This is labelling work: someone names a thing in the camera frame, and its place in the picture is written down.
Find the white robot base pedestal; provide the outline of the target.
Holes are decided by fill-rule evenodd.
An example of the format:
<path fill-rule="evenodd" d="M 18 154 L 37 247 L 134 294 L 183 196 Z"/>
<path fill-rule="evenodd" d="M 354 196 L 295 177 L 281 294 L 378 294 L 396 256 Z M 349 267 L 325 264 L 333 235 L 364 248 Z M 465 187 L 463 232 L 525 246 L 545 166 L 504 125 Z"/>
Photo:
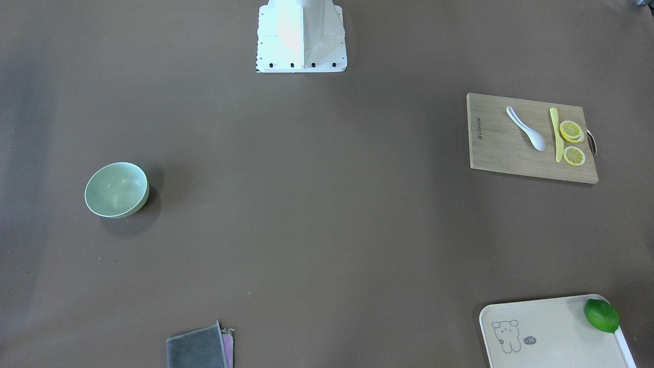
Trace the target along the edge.
<path fill-rule="evenodd" d="M 259 7 L 255 71 L 337 73 L 348 66 L 343 9 L 332 1 L 269 1 Z"/>

